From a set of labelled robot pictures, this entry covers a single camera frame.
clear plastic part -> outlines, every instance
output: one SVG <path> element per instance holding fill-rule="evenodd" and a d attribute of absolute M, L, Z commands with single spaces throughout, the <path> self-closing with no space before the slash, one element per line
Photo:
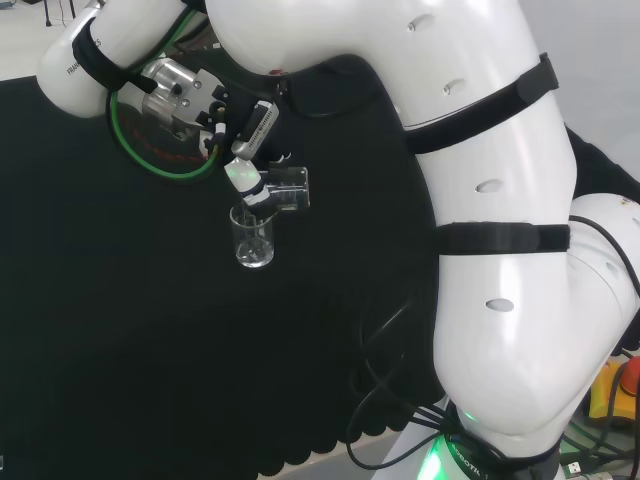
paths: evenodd
<path fill-rule="evenodd" d="M 231 209 L 233 248 L 240 265 L 257 269 L 266 267 L 273 260 L 273 218 L 258 220 L 240 203 Z"/>
<path fill-rule="evenodd" d="M 281 212 L 302 212 L 310 205 L 309 172 L 304 167 L 273 168 L 260 172 Z"/>

floor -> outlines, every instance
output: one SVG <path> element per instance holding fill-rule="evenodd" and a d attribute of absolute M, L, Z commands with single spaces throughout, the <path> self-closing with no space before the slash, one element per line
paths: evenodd
<path fill-rule="evenodd" d="M 76 11 L 89 0 L 75 0 Z M 68 0 L 49 0 L 52 26 L 45 24 L 44 3 L 18 1 L 0 10 L 0 81 L 35 75 L 38 60 L 72 19 Z"/>

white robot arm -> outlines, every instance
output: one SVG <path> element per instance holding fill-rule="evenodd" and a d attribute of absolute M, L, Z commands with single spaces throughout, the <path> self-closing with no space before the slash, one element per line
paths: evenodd
<path fill-rule="evenodd" d="M 283 75 L 341 54 L 364 58 L 407 132 L 473 106 L 540 63 L 517 0 L 206 0 L 206 7 L 223 47 L 254 73 Z M 109 0 L 91 33 L 127 68 L 185 8 L 180 0 Z M 76 19 L 38 74 L 56 105 L 83 117 L 102 113 L 106 90 L 76 64 L 70 45 L 96 11 Z M 524 223 L 539 232 L 585 217 L 640 271 L 640 205 L 615 195 L 572 202 L 576 163 L 553 94 L 417 159 L 438 227 Z M 621 257 L 599 233 L 571 223 L 564 250 L 441 256 L 438 377 L 463 427 L 509 458 L 557 445 L 640 307 Z"/>

end effector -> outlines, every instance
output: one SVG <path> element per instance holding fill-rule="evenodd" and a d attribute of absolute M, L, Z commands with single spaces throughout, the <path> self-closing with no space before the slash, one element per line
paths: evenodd
<path fill-rule="evenodd" d="M 280 116 L 278 106 L 267 100 L 253 106 L 237 101 L 211 73 L 194 74 L 171 59 L 157 60 L 143 75 L 158 84 L 144 96 L 143 115 L 181 140 L 199 132 L 203 155 L 222 144 L 227 150 L 222 157 L 227 176 L 249 210 L 258 218 L 272 216 L 278 201 L 254 162 L 259 153 L 265 164 L 281 163 L 290 156 L 268 139 Z"/>

yellow object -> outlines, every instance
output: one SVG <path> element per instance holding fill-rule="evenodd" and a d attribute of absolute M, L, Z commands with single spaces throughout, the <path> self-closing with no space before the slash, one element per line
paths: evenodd
<path fill-rule="evenodd" d="M 609 408 L 609 396 L 613 386 L 613 377 L 623 364 L 609 361 L 602 368 L 591 386 L 591 408 L 589 417 L 593 420 L 604 419 Z M 618 387 L 616 403 L 613 409 L 614 418 L 625 418 L 634 421 L 636 418 L 636 399 L 624 393 Z"/>

